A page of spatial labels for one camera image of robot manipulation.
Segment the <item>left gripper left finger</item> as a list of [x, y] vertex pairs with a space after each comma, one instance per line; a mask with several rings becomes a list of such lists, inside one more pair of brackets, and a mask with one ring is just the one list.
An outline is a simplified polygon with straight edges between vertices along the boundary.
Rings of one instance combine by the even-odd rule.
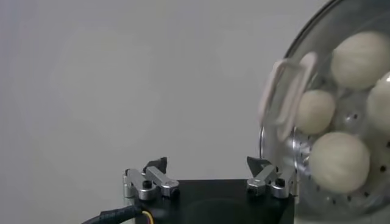
[[180, 184], [166, 175], [168, 158], [149, 161], [142, 170], [126, 169], [122, 176], [124, 198], [154, 200], [157, 195], [177, 198]]

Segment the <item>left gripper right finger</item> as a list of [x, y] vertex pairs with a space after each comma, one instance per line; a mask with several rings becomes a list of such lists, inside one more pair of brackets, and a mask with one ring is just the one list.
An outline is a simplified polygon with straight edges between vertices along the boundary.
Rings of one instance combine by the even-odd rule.
[[246, 191], [250, 197], [270, 194], [274, 198], [295, 196], [297, 191], [296, 170], [293, 167], [280, 169], [270, 161], [248, 156], [252, 178], [246, 181]]

